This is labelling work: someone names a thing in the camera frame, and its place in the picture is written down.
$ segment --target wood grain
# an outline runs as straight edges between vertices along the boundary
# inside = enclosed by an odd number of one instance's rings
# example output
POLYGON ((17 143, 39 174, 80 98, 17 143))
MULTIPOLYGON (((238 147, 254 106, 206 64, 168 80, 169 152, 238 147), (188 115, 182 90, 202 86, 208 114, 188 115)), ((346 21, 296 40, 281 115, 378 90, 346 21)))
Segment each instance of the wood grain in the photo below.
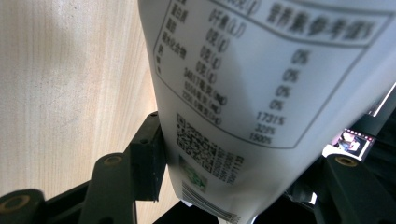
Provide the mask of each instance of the wood grain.
MULTIPOLYGON (((135 0, 0 1, 0 195, 85 182, 155 110, 135 0)), ((177 201, 167 176, 162 199, 139 223, 177 201)))

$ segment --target white carton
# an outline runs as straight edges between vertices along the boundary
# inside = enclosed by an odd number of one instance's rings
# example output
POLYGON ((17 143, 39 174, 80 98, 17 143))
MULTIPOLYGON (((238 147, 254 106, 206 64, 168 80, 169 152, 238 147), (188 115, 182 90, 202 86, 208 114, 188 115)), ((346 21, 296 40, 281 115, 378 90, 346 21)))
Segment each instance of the white carton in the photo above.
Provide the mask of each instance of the white carton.
POLYGON ((395 81, 394 1, 140 0, 176 195, 250 223, 395 81))

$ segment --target qr code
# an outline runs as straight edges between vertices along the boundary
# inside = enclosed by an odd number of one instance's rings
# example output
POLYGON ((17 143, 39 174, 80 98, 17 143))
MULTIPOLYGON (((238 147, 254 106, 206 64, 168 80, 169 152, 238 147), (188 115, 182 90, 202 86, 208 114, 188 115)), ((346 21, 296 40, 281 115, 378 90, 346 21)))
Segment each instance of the qr code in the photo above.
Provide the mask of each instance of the qr code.
POLYGON ((210 174, 232 184, 244 158, 226 152, 177 114, 177 144, 210 174))

